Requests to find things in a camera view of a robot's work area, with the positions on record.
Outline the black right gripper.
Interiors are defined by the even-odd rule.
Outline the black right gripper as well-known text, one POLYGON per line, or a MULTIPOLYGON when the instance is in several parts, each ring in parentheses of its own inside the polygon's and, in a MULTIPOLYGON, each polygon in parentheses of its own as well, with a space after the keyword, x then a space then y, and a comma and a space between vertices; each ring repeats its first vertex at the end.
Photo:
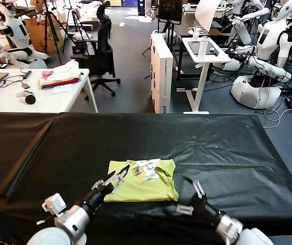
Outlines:
POLYGON ((183 178, 196 190, 190 202, 191 206, 181 204, 166 206, 164 208, 164 213, 166 215, 192 215, 193 217, 207 221, 216 228, 221 222, 223 212, 207 202, 205 191, 199 180, 192 180, 187 176, 183 176, 183 178))

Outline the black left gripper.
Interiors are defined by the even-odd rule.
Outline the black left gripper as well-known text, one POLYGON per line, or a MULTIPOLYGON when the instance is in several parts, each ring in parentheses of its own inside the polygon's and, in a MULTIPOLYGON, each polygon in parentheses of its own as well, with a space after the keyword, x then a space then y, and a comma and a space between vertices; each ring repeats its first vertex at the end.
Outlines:
POLYGON ((82 200, 81 207, 86 212, 96 212, 103 203, 105 196, 110 193, 114 194, 122 186, 129 168, 130 166, 126 165, 118 173, 114 170, 105 179, 96 181, 91 191, 82 200))

